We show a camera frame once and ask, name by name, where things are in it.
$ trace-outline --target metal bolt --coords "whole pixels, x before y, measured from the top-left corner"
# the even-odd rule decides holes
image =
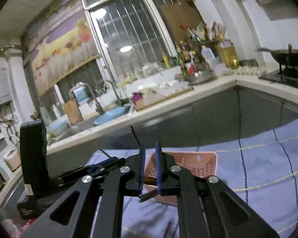
[[[208,179],[210,183],[217,183],[219,181],[216,176],[210,176]]]
[[[181,170],[181,167],[180,166],[172,166],[171,167],[171,171],[173,171],[173,172],[178,172],[180,170]]]
[[[82,182],[89,183],[93,178],[91,176],[83,176]]]
[[[122,173],[127,173],[127,172],[130,171],[130,167],[129,167],[129,166],[122,166],[122,167],[120,168],[120,171],[121,171]]]

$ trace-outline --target pink plastic basket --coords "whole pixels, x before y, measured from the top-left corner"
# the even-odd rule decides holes
[[[197,177],[213,176],[216,173],[217,155],[215,152],[165,152],[174,156],[175,163],[179,166],[185,167],[193,175]],[[156,153],[153,153],[145,167],[145,177],[157,178],[156,172]],[[144,184],[145,189],[150,192],[156,189],[156,186]],[[156,201],[173,205],[177,205],[176,196],[160,196],[154,197]]]

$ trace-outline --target black wok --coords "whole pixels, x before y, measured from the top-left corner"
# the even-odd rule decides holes
[[[288,45],[288,50],[270,50],[265,47],[260,47],[256,48],[255,51],[270,52],[271,56],[281,65],[298,66],[298,49],[292,49],[290,44]]]

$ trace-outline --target wok handle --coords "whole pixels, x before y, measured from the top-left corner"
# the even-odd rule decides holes
[[[259,48],[255,48],[255,52],[271,52],[271,50],[268,49],[267,47],[259,47]]]

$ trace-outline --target kitchen counter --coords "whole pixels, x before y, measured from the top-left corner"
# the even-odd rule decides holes
[[[279,83],[272,83],[270,81],[259,80],[256,76],[223,76],[209,83],[194,86],[194,90],[190,92],[161,102],[139,112],[135,112],[132,115],[121,116],[100,126],[90,128],[64,140],[53,143],[47,147],[47,154],[56,153],[90,140],[98,139],[126,126],[146,121],[150,118],[188,105],[236,85],[262,91],[298,104],[298,89],[296,88]]]

